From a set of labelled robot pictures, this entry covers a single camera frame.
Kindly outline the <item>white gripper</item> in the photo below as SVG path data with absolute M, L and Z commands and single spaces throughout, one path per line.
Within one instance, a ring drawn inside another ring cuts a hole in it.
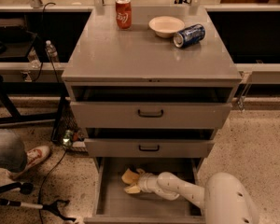
M 137 168 L 136 172 L 140 174 L 137 185 L 132 184 L 124 188 L 124 191 L 128 194 L 137 194 L 141 190 L 147 193 L 158 193 L 160 191 L 160 186 L 158 185 L 158 177 L 152 173 L 146 173 L 143 169 Z

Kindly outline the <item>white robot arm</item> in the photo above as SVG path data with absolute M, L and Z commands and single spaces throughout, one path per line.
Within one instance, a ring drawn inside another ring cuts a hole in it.
M 141 191 L 174 201 L 182 196 L 204 210 L 206 224 L 259 224 L 259 210 L 244 185 L 233 175 L 216 173 L 201 187 L 169 172 L 159 175 L 127 169 L 121 180 L 128 194 Z

